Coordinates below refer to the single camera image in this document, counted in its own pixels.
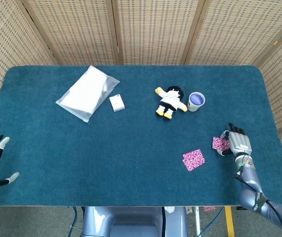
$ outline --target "plush doll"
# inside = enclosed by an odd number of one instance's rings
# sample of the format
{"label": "plush doll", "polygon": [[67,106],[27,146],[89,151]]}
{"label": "plush doll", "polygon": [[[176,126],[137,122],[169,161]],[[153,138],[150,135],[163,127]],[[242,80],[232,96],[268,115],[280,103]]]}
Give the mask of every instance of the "plush doll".
{"label": "plush doll", "polygon": [[156,110],[159,116],[172,119],[173,112],[177,111],[177,109],[187,111],[187,106],[180,101],[184,97],[184,93],[178,86],[170,86],[166,92],[158,87],[155,92],[162,97],[159,108]]}

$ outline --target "blue tabletop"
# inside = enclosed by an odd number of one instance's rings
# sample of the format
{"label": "blue tabletop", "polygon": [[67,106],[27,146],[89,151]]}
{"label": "blue tabletop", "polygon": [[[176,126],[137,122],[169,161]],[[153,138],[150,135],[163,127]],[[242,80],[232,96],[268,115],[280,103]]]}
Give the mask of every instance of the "blue tabletop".
{"label": "blue tabletop", "polygon": [[[0,92],[0,134],[10,137],[0,179],[0,205],[238,205],[234,157],[221,157],[212,138],[229,122],[250,138],[267,198],[282,203],[282,146],[261,72],[253,66],[97,66],[120,80],[126,108],[106,99],[88,123],[58,100],[87,66],[10,69]],[[196,112],[158,118],[157,87],[178,85],[183,103],[193,91]],[[182,154],[200,149],[206,163],[187,171]]]}

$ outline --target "blue cable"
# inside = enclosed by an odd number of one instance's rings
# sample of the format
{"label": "blue cable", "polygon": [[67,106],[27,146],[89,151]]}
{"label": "blue cable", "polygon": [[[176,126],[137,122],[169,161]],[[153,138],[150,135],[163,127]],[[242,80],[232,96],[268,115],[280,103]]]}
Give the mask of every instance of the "blue cable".
{"label": "blue cable", "polygon": [[213,223],[218,219],[219,215],[223,212],[223,209],[224,209],[224,207],[221,208],[221,210],[215,216],[215,218],[207,225],[207,227],[197,237],[202,236],[213,225]]}
{"label": "blue cable", "polygon": [[71,228],[70,228],[68,237],[71,237],[72,227],[74,227],[74,225],[75,225],[75,223],[76,223],[76,220],[77,220],[77,211],[76,211],[76,207],[75,207],[75,206],[73,206],[73,210],[74,210],[74,219],[73,219],[72,226],[71,226]]}

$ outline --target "paper cup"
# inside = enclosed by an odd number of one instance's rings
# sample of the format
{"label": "paper cup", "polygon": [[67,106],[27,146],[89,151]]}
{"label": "paper cup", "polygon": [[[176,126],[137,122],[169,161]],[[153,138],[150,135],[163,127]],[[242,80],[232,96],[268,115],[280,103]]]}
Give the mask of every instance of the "paper cup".
{"label": "paper cup", "polygon": [[194,112],[199,109],[199,107],[203,106],[205,101],[206,99],[202,93],[193,92],[189,96],[187,108],[189,111]]}

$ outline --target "white plastic bag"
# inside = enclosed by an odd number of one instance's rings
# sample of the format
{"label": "white plastic bag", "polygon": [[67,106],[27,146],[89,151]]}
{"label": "white plastic bag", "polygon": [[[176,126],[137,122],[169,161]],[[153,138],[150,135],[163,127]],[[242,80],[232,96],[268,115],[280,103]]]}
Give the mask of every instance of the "white plastic bag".
{"label": "white plastic bag", "polygon": [[88,122],[94,111],[119,82],[117,79],[90,66],[56,103],[84,122]]}

